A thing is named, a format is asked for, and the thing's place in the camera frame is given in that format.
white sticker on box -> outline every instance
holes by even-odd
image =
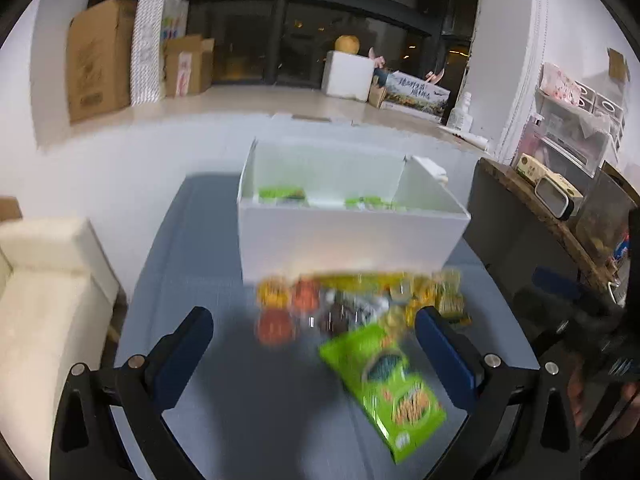
[[[191,79],[191,52],[181,52],[178,55],[178,77],[175,80],[176,97],[187,95],[189,79]]]

cream sofa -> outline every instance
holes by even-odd
[[[0,433],[33,480],[49,478],[66,375],[98,368],[118,290],[87,220],[0,223]]]

table surface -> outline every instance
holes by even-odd
[[[528,182],[510,166],[488,158],[481,158],[478,161],[478,168],[494,177],[498,183],[520,200],[546,226],[593,288],[602,291],[607,290],[607,283],[614,281],[612,274],[604,266],[598,266],[594,263],[581,243],[569,230],[566,222],[558,220],[551,214],[549,209],[540,202]]]
[[[255,339],[255,290],[242,284],[236,190],[239,175],[187,178],[156,235],[124,325],[116,364],[147,354],[194,305],[207,307],[214,335],[177,406],[164,420],[209,480],[421,480],[446,450],[466,413],[455,408],[414,338],[403,345],[447,412],[446,422],[394,464],[382,438],[319,359],[322,336],[308,332],[281,349]],[[463,329],[480,353],[511,366],[538,362],[482,263],[464,241],[449,263],[462,271],[473,323]],[[502,435],[513,421],[505,416]],[[114,418],[143,479],[154,476],[121,408]]]

white cube box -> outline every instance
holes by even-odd
[[[433,272],[470,215],[418,157],[336,142],[255,141],[238,190],[242,277],[313,272]],[[261,203],[263,188],[302,188],[306,203]],[[378,196],[401,210],[347,208]]]
[[[326,54],[322,92],[364,102],[369,97],[373,69],[374,62],[368,57],[331,50]]]

wooden desk edge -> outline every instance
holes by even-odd
[[[607,284],[613,281],[611,273],[594,263],[567,225],[551,215],[522,177],[509,166],[484,157],[478,161],[478,168],[494,177],[547,227],[592,287],[607,290]]]

